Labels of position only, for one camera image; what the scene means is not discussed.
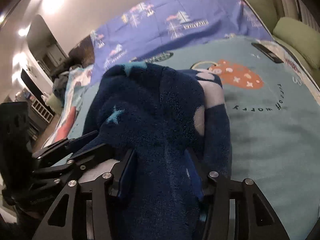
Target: metal screw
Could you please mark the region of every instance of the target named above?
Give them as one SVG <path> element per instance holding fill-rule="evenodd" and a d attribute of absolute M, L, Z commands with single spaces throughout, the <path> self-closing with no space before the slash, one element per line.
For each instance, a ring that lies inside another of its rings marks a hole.
<path fill-rule="evenodd" d="M 252 179 L 245 179 L 244 182 L 245 182 L 247 185 L 252 185 L 252 184 L 253 184 L 253 180 L 252 180 Z"/>
<path fill-rule="evenodd" d="M 103 175 L 102 175 L 102 177 L 103 177 L 104 179 L 110 179 L 111 176 L 112 176 L 112 174 L 111 174 L 110 172 L 103 173 Z"/>
<path fill-rule="evenodd" d="M 73 187 L 75 185 L 77 185 L 77 182 L 75 180 L 70 180 L 69 183 L 68 183 L 69 187 Z"/>
<path fill-rule="evenodd" d="M 210 171 L 210 172 L 209 172 L 209 176 L 210 176 L 211 178 L 216 178 L 216 177 L 219 176 L 219 173 L 217 173 L 216 171 Z"/>

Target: fleece blanket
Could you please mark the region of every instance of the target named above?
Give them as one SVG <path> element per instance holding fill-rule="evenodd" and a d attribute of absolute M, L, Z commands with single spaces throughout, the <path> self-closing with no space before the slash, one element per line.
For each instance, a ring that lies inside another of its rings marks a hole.
<path fill-rule="evenodd" d="M 119 239 L 191 240 L 199 209 L 184 150 L 193 148 L 201 162 L 230 175 L 220 78 L 145 62 L 116 65 L 103 75 L 88 111 L 83 134 L 93 130 L 99 135 L 75 155 L 101 143 L 138 153 L 129 205 L 116 211 Z"/>
<path fill-rule="evenodd" d="M 147 0 L 91 33 L 91 84 L 116 64 L 166 50 L 245 35 L 273 38 L 244 0 Z"/>

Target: light blue bedsheet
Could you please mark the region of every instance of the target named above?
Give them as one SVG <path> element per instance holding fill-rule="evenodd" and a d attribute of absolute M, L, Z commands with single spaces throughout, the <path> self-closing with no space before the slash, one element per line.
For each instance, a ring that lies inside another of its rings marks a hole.
<path fill-rule="evenodd" d="M 295 65 L 298 71 L 294 71 L 286 63 L 275 64 L 251 42 L 239 37 L 171 51 L 169 59 L 157 64 L 188 69 L 199 62 L 201 68 L 209 67 L 211 62 L 221 63 L 213 71 L 222 70 L 224 80 L 231 129 L 232 179 L 254 179 L 290 239 L 302 240 L 319 214 L 320 107 L 304 84 L 298 65 Z M 280 57 L 286 55 L 276 43 L 270 45 Z M 283 61 L 294 62 L 286 57 Z M 232 84 L 223 75 L 231 73 L 230 69 L 236 77 L 233 82 L 246 78 L 243 84 L 249 86 Z M 259 89 L 251 87 L 250 83 L 255 86 L 261 82 L 263 86 Z M 69 138 L 82 135 L 85 116 L 97 90 L 96 84 L 83 95 L 82 108 Z"/>

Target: pillow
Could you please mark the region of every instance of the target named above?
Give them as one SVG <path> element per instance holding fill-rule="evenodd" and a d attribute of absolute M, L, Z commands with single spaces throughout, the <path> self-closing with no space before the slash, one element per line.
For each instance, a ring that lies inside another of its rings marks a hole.
<path fill-rule="evenodd" d="M 281 18 L 274 36 L 294 47 L 313 68 L 320 67 L 320 33 L 295 19 Z"/>
<path fill-rule="evenodd" d="M 270 32 L 275 28 L 278 17 L 272 0 L 247 0 Z"/>
<path fill-rule="evenodd" d="M 61 115 L 62 113 L 62 103 L 61 101 L 52 93 L 45 103 L 47 106 L 50 106 L 54 112 Z"/>
<path fill-rule="evenodd" d="M 305 69 L 308 70 L 308 72 L 310 72 L 311 69 L 310 69 L 308 62 L 295 48 L 293 48 L 289 44 L 285 43 L 283 40 L 277 38 L 276 36 L 273 36 L 273 38 L 275 39 L 276 42 L 285 46 L 300 61 L 302 66 L 304 66 Z"/>

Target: star pattern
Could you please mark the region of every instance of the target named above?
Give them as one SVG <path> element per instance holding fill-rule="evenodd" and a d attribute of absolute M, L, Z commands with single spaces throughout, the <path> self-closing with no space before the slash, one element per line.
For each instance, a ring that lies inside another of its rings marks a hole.
<path fill-rule="evenodd" d="M 259 55 L 254 55 L 254 54 L 252 53 L 252 54 L 251 54 L 251 56 L 253 56 L 253 57 L 256 57 L 256 58 L 260 59 L 260 56 L 259 56 Z"/>
<path fill-rule="evenodd" d="M 249 73 L 244 74 L 244 76 L 245 76 L 246 78 L 251 79 L 251 76 L 250 76 L 250 74 L 249 74 Z"/>
<path fill-rule="evenodd" d="M 116 106 L 113 107 L 113 113 L 108 117 L 107 123 L 114 122 L 115 124 L 118 124 L 118 116 L 123 113 L 124 110 L 117 110 Z"/>

